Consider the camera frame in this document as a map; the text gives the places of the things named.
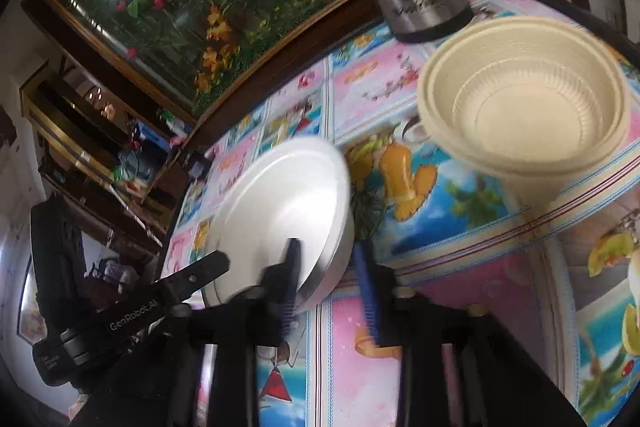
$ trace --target red flower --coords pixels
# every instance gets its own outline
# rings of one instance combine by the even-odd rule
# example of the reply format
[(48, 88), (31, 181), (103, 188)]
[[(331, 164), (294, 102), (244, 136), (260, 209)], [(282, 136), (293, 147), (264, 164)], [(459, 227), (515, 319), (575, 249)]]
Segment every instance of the red flower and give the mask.
[(631, 370), (634, 368), (634, 361), (633, 360), (629, 360), (625, 367), (622, 368), (622, 376), (626, 377), (629, 373), (631, 373)]
[(154, 0), (154, 6), (156, 8), (158, 8), (159, 10), (161, 10), (162, 8), (164, 8), (166, 6), (166, 1), (165, 0)]

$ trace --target table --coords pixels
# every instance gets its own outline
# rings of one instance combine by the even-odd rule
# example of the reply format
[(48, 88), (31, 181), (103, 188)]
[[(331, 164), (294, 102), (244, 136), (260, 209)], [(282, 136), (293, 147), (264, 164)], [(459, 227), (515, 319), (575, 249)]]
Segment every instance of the table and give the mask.
[[(615, 46), (632, 94), (632, 124), (606, 167), (544, 208), (518, 208), (498, 180), (450, 158), (420, 126), (418, 73), (445, 39), (401, 44), (381, 25), (323, 57), (212, 144), (216, 159), (207, 180), (186, 193), (162, 276), (206, 254), (211, 218), (258, 156), (292, 136), (322, 136), (347, 159), (356, 237), (372, 237), (378, 260), (437, 303), (484, 304), (588, 425), (603, 426), (640, 380), (638, 357), (622, 340), (623, 315), (635, 304), (627, 256), (640, 245), (640, 54), (562, 0), (470, 2), (476, 20), (552, 17)], [(198, 296), (192, 303), (204, 305)], [(260, 424), (393, 425), (399, 360), (380, 355), (348, 270), (329, 298), (298, 318), (285, 344), (260, 348)], [(201, 424), (213, 356), (211, 347)]]

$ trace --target wooden frame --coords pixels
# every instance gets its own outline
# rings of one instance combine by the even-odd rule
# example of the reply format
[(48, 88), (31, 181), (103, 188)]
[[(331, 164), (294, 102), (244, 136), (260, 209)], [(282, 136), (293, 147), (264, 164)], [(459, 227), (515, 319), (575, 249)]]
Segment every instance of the wooden frame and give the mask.
[(104, 58), (113, 68), (118, 70), (124, 77), (128, 78), (142, 92), (147, 93), (153, 100), (162, 107), (170, 110), (183, 122), (194, 125), (196, 119), (191, 113), (182, 107), (175, 100), (159, 89), (149, 79), (137, 69), (117, 55), (108, 45), (91, 29), (71, 15), (59, 0), (43, 0), (68, 26), (70, 26), (82, 39), (87, 42), (100, 57)]
[(94, 50), (66, 21), (72, 19), (71, 15), (65, 12), (66, 17), (60, 16), (44, 0), (24, 0), (22, 9), (38, 29), (62, 49), (76, 67), (85, 75), (94, 78), (119, 99), (127, 112), (148, 124), (160, 136), (165, 139), (170, 138), (171, 132), (158, 117), (158, 110), (162, 109), (162, 106), (149, 94), (132, 84), (124, 74)]

